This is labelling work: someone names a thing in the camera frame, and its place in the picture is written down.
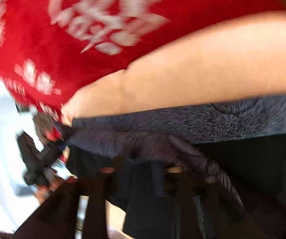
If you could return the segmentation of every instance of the dark clothing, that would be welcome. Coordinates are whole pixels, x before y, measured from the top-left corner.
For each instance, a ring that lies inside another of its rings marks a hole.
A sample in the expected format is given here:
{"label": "dark clothing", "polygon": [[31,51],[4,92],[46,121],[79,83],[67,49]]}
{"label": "dark clothing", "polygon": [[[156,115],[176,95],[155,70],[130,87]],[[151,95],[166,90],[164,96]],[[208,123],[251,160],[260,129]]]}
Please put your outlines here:
{"label": "dark clothing", "polygon": [[74,119],[73,126],[164,132],[191,144],[270,136],[286,133],[286,96]]}
{"label": "dark clothing", "polygon": [[286,134],[197,145],[231,176],[286,209]]}
{"label": "dark clothing", "polygon": [[[70,147],[67,169],[78,177],[92,177],[103,167],[111,166],[111,159]],[[150,163],[125,166],[121,191],[108,200],[124,210],[124,233],[135,239],[169,239],[169,206],[166,197],[156,197]]]}
{"label": "dark clothing", "polygon": [[114,158],[122,155],[135,164],[160,162],[164,166],[174,165],[195,174],[214,176],[230,196],[241,204],[224,170],[215,161],[206,158],[197,148],[172,135],[80,128],[67,140],[67,145],[104,157]]}

